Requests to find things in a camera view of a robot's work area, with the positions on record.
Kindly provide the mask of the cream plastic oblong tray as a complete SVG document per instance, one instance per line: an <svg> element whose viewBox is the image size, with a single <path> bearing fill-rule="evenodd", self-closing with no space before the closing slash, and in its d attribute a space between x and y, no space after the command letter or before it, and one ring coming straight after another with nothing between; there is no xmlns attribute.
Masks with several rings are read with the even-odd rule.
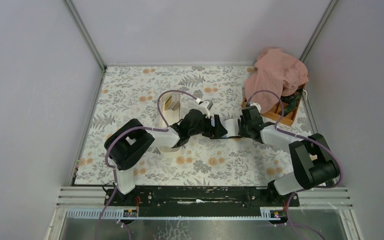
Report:
<svg viewBox="0 0 384 240"><path fill-rule="evenodd" d="M181 99L180 105L176 110L164 110L165 101L173 93L179 92L174 91L162 94L159 98L160 103L158 105L160 107L159 127L168 129L167 132L163 133L163 137L161 139L161 143L165 145L159 146L158 150L160 151L162 157L170 159L178 158L182 154L182 149L180 147L174 148L176 141L179 140L179 137L175 136L176 131L171 128L171 125L181 120Z"/></svg>

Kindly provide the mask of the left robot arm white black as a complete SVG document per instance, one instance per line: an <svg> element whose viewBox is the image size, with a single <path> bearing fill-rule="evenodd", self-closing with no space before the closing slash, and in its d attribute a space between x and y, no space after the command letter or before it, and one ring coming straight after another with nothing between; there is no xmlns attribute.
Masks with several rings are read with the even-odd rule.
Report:
<svg viewBox="0 0 384 240"><path fill-rule="evenodd" d="M196 135L222 139L228 133L219 115L208 116L198 109L191 109L184 118L166 128L144 126L134 118L105 141L104 161L113 171L115 188L126 195L136 187L133 168L148 148L175 149Z"/></svg>

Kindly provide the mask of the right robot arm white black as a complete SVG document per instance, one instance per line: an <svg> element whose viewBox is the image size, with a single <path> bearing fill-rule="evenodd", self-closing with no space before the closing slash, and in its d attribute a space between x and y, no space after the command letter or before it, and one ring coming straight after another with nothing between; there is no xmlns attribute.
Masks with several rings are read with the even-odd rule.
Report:
<svg viewBox="0 0 384 240"><path fill-rule="evenodd" d="M238 134L290 154L292 172L267 184L274 196L319 187L340 176L339 164L329 153L321 134L304 137L277 128L273 122L263 121L256 106L241 110Z"/></svg>

